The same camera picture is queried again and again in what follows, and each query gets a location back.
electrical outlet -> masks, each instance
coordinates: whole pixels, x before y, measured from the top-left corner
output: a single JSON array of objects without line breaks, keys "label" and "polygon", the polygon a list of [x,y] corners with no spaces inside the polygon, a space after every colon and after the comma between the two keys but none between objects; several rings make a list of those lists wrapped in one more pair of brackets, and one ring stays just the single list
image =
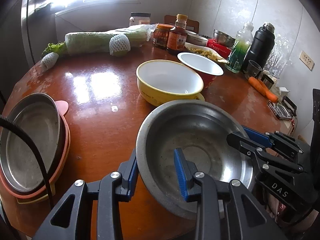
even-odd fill
[{"label": "electrical outlet", "polygon": [[313,60],[304,52],[301,52],[300,55],[300,60],[310,69],[313,69],[313,66],[315,65],[315,63],[313,62]]}]

plastic bag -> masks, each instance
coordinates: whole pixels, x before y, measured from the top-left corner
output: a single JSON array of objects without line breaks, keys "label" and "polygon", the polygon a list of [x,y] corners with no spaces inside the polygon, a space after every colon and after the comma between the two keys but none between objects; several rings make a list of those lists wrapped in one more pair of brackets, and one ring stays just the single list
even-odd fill
[{"label": "plastic bag", "polygon": [[151,37],[157,24],[132,25],[128,28],[116,29],[107,32],[79,32],[67,33],[65,42],[68,54],[81,54],[93,52],[109,52],[110,39],[117,34],[125,34],[131,47],[140,47]]},{"label": "plastic bag", "polygon": [[289,59],[291,52],[290,43],[280,34],[276,35],[275,45],[269,55],[264,70],[267,70],[270,75],[279,78],[284,67],[291,64]]}]

stacked plate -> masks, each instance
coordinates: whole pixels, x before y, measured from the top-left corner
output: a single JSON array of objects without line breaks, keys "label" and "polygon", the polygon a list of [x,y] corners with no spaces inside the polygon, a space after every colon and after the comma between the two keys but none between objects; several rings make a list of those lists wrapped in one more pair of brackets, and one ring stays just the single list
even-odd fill
[{"label": "stacked plate", "polygon": [[[67,110],[67,102],[55,102],[44,93],[34,93],[20,100],[8,115],[38,147],[53,195],[54,184],[62,172],[70,147],[70,131],[64,118]],[[0,180],[18,203],[34,203],[48,198],[32,151],[6,129],[0,135],[0,164]]]}]

metal plate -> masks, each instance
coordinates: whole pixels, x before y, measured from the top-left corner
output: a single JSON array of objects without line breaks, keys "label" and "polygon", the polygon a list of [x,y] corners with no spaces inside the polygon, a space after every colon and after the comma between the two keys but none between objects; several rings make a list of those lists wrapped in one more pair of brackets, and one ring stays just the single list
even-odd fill
[{"label": "metal plate", "polygon": [[[43,93],[31,94],[15,105],[8,118],[34,141],[50,175],[63,141],[60,116],[53,99]],[[43,177],[30,148],[6,129],[1,133],[0,144],[1,168],[9,184],[25,194],[35,191]]]},{"label": "metal plate", "polygon": [[222,109],[199,100],[176,100],[152,111],[142,123],[136,143],[141,178],[154,198],[180,217],[195,219],[196,203],[180,195],[173,150],[183,149],[187,160],[214,179],[239,179],[252,190],[251,159],[230,147],[226,136],[241,125]]}]

stainless steel bowl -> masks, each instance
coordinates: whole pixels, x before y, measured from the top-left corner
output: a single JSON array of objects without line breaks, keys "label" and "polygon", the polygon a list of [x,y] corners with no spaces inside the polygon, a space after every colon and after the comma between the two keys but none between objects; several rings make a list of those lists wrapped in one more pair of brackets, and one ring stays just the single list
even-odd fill
[{"label": "stainless steel bowl", "polygon": [[153,197],[167,210],[196,219],[196,203],[180,195],[173,151],[183,149],[187,160],[214,179],[239,179],[252,190],[251,159],[230,147],[229,133],[247,137],[242,126],[219,107],[199,100],[176,100],[153,110],[142,123],[136,142],[141,178]]},{"label": "stainless steel bowl", "polygon": [[221,31],[214,30],[213,31],[213,38],[218,44],[231,48],[234,44],[236,39],[232,38],[230,35],[225,34]]}]

